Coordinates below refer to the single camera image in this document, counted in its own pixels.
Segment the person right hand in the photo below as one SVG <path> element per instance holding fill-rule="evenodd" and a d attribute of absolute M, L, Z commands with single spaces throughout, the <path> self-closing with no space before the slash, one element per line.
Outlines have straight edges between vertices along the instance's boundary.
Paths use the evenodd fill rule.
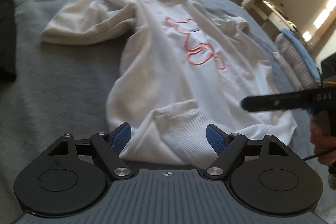
<path fill-rule="evenodd" d="M 329 115 L 326 111 L 311 116 L 310 142 L 314 145 L 314 154 L 318 155 L 319 163 L 331 165 L 335 162 L 335 151 L 320 155 L 335 147 L 335 136 L 331 135 Z"/>

